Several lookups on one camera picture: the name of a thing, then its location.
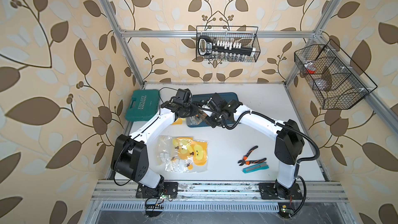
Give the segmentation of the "green plastic tool case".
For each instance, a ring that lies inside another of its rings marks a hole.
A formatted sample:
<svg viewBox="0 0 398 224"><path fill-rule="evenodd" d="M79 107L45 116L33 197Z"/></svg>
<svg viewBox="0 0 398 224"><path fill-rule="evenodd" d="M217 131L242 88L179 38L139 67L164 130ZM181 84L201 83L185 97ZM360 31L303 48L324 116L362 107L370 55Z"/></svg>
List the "green plastic tool case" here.
<svg viewBox="0 0 398 224"><path fill-rule="evenodd" d="M159 90L135 90L126 110L125 119L130 122L148 121L159 108Z"/></svg>

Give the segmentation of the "dark blue tray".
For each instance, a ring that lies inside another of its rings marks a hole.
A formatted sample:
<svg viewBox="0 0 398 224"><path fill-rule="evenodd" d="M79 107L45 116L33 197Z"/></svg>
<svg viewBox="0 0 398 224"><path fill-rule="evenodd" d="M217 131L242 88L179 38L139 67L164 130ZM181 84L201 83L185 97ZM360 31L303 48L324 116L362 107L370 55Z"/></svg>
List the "dark blue tray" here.
<svg viewBox="0 0 398 224"><path fill-rule="evenodd" d="M209 98L212 97L213 94L214 93L195 94L191 97L191 101L207 102L209 100ZM224 93L218 93L218 94L227 103L230 102L231 100L238 101L238 96L234 92L224 92ZM190 128L208 127L208 124L205 121L201 120L197 116L187 118L186 123L187 123L187 126Z"/></svg>

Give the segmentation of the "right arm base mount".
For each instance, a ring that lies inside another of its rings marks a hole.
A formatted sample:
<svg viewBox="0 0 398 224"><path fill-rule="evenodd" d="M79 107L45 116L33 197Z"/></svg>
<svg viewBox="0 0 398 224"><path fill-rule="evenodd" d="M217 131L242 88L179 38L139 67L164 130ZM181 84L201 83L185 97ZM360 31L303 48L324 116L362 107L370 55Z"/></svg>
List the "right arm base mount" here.
<svg viewBox="0 0 398 224"><path fill-rule="evenodd" d="M294 219L303 208L307 199L307 185L303 177L298 176L302 188L294 181L291 188L285 188L277 181L274 183L259 183L259 192L262 200L288 200L288 205L278 204L278 215L282 219Z"/></svg>

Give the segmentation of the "stack of duck bags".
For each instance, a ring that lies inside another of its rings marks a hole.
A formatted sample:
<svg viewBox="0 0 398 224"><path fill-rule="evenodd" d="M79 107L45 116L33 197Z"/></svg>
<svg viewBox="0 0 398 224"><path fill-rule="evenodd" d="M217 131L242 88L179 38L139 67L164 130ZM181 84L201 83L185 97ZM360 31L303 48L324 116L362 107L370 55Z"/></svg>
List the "stack of duck bags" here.
<svg viewBox="0 0 398 224"><path fill-rule="evenodd" d="M158 137L157 163L171 173L202 173L208 169L208 142L193 137Z"/></svg>

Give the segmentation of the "teal utility knife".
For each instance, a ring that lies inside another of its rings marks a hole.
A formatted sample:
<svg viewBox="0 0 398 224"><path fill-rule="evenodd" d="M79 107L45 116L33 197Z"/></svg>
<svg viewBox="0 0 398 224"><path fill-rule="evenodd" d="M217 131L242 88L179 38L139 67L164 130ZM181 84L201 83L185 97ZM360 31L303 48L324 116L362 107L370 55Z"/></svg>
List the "teal utility knife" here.
<svg viewBox="0 0 398 224"><path fill-rule="evenodd" d="M267 170L268 168L269 168L269 166L267 165L267 163L262 162L262 163L254 164L252 166L244 168L243 173L248 174L248 173L252 173L252 172L256 172L256 171L260 171L260 170Z"/></svg>

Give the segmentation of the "red item in basket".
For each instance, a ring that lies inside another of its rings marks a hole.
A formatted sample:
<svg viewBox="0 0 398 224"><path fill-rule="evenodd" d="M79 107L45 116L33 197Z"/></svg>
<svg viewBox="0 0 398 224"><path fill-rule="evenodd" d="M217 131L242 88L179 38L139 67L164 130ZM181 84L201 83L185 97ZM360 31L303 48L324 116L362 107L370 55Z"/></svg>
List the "red item in basket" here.
<svg viewBox="0 0 398 224"><path fill-rule="evenodd" d="M305 73L307 74L315 74L317 71L317 68L314 67L313 65L309 65L305 67Z"/></svg>

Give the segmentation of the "clear resealable duck bag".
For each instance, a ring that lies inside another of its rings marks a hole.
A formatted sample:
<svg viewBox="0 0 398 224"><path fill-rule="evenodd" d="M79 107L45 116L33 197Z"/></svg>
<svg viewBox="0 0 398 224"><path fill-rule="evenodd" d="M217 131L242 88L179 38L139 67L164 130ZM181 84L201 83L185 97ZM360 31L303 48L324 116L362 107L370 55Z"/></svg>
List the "clear resealable duck bag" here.
<svg viewBox="0 0 398 224"><path fill-rule="evenodd" d="M172 125L182 125L182 124L186 124L190 128L207 126L207 123L203 119L201 119L201 114L196 114L195 116L187 118L177 118L176 121L172 123Z"/></svg>

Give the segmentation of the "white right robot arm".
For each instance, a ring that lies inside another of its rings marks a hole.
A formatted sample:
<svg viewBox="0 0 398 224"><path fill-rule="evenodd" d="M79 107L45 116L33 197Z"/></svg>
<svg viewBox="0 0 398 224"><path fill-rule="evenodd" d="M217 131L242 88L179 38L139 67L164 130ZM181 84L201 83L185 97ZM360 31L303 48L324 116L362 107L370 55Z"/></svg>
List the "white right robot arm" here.
<svg viewBox="0 0 398 224"><path fill-rule="evenodd" d="M297 158L302 153L304 138L293 120L278 121L255 112L243 103L227 102L219 94L213 94L207 101L201 100L208 125L233 130L238 124L245 124L275 141L274 155L279 160L276 186L292 188L297 176Z"/></svg>

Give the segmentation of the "black socket set holder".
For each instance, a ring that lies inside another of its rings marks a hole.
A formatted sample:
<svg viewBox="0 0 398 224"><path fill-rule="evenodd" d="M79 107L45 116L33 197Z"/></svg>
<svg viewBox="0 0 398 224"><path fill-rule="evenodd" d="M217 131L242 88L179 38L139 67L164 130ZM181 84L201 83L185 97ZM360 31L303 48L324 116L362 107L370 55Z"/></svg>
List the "black socket set holder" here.
<svg viewBox="0 0 398 224"><path fill-rule="evenodd" d="M201 56L210 55L241 55L254 57L258 50L255 47L244 47L241 43L234 43L230 41L220 41L215 42L208 36L201 36L197 40L196 46L197 52Z"/></svg>

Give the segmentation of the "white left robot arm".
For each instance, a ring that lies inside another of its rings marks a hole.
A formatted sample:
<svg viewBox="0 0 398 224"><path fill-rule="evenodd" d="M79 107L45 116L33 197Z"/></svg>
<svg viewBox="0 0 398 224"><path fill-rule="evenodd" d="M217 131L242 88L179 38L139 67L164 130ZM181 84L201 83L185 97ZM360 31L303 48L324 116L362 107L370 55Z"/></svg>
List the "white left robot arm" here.
<svg viewBox="0 0 398 224"><path fill-rule="evenodd" d="M195 116L198 111L190 105L192 93L189 89L178 89L176 95L161 104L159 111L140 129L116 139L111 169L115 173L156 189L162 186L163 177L149 166L147 145L179 118Z"/></svg>

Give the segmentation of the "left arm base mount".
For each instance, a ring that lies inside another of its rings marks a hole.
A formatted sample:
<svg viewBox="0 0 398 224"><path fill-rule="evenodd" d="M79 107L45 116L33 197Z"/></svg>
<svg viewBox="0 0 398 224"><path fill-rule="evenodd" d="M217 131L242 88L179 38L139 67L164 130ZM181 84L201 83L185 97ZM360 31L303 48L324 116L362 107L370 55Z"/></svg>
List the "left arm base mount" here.
<svg viewBox="0 0 398 224"><path fill-rule="evenodd" d="M136 198L145 199L145 215L149 218L157 217L164 211L164 203L173 201L177 198L178 182L161 180L156 188L149 188L143 184L138 184Z"/></svg>

